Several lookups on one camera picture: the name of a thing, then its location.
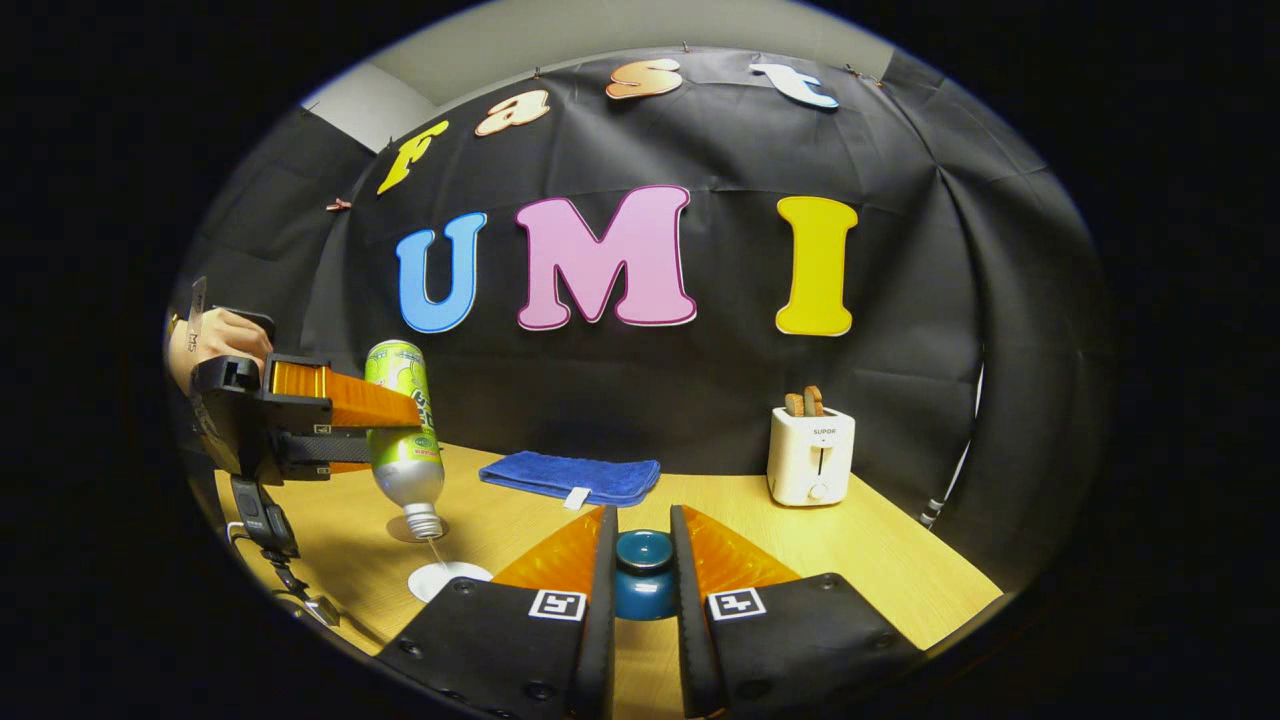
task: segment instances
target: white toaster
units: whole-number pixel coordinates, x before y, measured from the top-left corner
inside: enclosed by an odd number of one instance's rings
[[[796,418],[773,409],[769,432],[769,492],[782,505],[835,505],[849,491],[854,461],[854,419],[823,409],[820,416]]]

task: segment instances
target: letter m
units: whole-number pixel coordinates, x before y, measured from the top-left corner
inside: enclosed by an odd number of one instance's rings
[[[689,191],[671,184],[637,187],[618,204],[604,240],[586,227],[577,208],[563,197],[540,200],[516,213],[529,232],[529,304],[521,327],[549,331],[568,323],[556,275],[589,323],[604,314],[613,283],[627,269],[627,290],[614,313],[631,325],[678,325],[698,306],[685,295],[680,270],[680,210]]]

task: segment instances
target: blue letter u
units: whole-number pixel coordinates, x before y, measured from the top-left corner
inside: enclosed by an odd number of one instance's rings
[[[426,299],[426,249],[435,240],[431,231],[419,231],[396,246],[401,261],[401,315],[420,333],[443,333],[461,323],[476,300],[476,233],[484,213],[458,215],[444,225],[453,241],[453,287],[443,302]]]

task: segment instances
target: ceiling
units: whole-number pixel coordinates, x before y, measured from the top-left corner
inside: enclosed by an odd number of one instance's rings
[[[634,47],[744,47],[883,74],[892,46],[786,0],[495,0],[445,18],[369,61],[431,105],[467,100],[593,55]]]

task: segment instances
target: blue cup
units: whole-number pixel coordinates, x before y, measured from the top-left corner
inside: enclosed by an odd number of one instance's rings
[[[623,620],[662,620],[676,615],[676,575],[671,536],[630,530],[618,536],[614,611]]]

